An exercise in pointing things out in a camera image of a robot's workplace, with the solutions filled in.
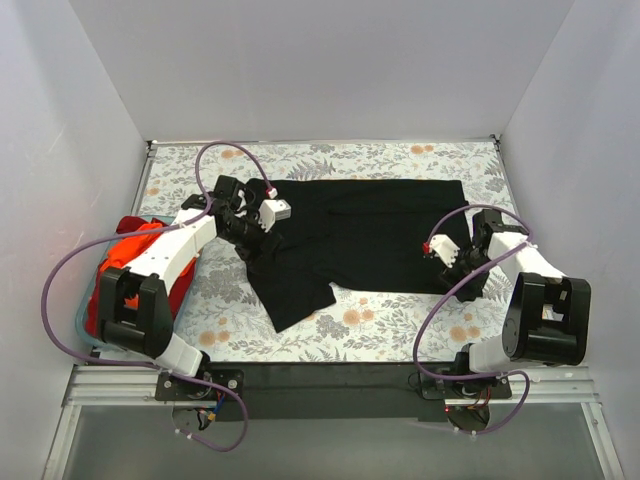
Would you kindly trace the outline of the black t shirt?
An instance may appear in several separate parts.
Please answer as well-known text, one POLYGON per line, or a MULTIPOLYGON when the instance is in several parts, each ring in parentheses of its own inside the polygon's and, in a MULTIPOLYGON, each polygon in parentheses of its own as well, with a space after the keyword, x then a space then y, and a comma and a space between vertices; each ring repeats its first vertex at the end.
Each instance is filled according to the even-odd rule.
POLYGON ((276 332, 336 302, 333 288, 444 294, 441 261, 424 255, 432 229, 469 243, 458 180, 315 180, 274 182, 291 216, 275 223, 275 252, 247 278, 276 332))

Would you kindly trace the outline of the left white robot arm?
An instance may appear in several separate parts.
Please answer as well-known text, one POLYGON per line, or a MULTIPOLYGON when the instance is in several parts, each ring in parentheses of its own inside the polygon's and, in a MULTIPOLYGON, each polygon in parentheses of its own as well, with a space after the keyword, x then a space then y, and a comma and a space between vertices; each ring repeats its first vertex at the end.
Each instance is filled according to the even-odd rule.
POLYGON ((170 228, 150 245, 123 266, 110 266, 101 273, 98 339, 180 374, 178 387, 188 398, 205 398, 213 377, 201 367, 203 352, 175 333, 170 293, 216 238, 232 244, 246 262, 272 253, 281 240, 274 226, 290 215, 290 205, 275 188, 268 188, 265 199, 259 199, 239 180, 219 177, 212 191, 190 196, 170 228))

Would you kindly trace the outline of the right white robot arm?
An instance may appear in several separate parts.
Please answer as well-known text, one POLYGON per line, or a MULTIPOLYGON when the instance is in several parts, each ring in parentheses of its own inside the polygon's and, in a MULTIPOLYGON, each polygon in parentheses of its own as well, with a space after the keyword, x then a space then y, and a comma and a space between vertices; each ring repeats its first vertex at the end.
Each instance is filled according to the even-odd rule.
POLYGON ((467 344, 443 375, 464 397, 475 397, 499 383, 498 375, 517 367, 577 366, 587 349, 591 286, 553 267, 529 240, 523 226, 503 222, 502 213, 483 209, 472 219, 471 241, 460 246, 446 234, 424 244, 444 265, 440 279, 459 286, 461 302, 482 295, 490 262, 497 260, 513 292, 501 333, 467 344))

